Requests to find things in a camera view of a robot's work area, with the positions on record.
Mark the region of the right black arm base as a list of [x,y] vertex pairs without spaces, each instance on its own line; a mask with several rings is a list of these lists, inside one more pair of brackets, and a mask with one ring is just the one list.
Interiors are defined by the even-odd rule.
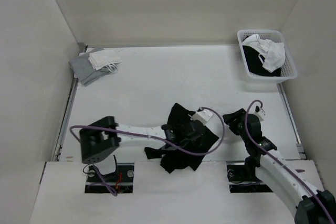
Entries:
[[227,163],[227,178],[231,193],[271,193],[272,190],[255,175],[256,161],[248,157],[244,163]]

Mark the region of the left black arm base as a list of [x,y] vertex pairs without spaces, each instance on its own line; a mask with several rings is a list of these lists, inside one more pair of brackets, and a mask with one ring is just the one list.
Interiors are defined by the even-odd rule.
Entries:
[[133,193],[135,163],[120,163],[114,156],[112,164],[114,168],[112,168],[111,173],[101,174],[108,187],[100,179],[93,165],[86,165],[83,168],[82,172],[86,175],[86,194],[113,193],[116,196],[118,194]]

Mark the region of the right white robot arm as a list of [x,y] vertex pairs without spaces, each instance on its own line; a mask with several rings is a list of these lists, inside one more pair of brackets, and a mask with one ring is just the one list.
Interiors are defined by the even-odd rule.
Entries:
[[309,183],[283,158],[276,145],[263,135],[257,114],[240,109],[223,120],[241,137],[248,157],[242,165],[228,165],[231,183],[252,189],[266,185],[285,204],[295,223],[335,223],[335,197]]

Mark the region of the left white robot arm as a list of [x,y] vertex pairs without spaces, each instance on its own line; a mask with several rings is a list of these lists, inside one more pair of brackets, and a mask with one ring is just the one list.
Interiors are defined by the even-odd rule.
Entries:
[[112,116],[81,126],[79,141],[84,164],[97,164],[120,147],[145,146],[148,159],[166,152],[197,153],[206,132],[199,120],[182,124],[164,124],[157,127],[135,127],[118,124]]

